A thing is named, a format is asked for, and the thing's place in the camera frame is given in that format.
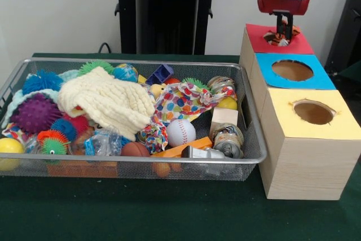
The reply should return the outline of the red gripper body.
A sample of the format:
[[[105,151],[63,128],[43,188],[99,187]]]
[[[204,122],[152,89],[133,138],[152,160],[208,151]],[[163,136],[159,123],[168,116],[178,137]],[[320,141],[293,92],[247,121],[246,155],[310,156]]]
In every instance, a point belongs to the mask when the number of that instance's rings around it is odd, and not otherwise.
[[[257,0],[260,12],[274,14],[287,12],[291,15],[304,15],[310,0]]]

